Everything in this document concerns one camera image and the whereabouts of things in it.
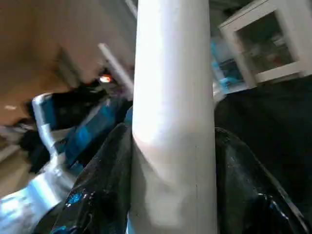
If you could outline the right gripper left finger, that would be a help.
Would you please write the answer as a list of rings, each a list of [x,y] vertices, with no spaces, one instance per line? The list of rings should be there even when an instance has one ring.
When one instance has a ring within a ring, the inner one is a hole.
[[[132,131],[120,123],[78,176],[51,233],[126,233],[131,167]]]

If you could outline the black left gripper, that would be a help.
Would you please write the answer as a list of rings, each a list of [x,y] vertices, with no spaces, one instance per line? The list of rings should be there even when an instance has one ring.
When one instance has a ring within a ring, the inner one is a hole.
[[[67,168],[83,167],[124,121],[133,100],[112,72],[99,72],[89,83],[82,82],[78,74],[57,72],[56,77],[66,89],[50,95],[48,123],[51,128],[70,128],[82,122],[66,138],[64,153]]]

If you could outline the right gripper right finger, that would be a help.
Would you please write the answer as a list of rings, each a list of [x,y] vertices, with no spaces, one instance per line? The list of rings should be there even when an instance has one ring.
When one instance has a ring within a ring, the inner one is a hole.
[[[235,134],[215,128],[217,221],[221,234],[310,234],[312,224]]]

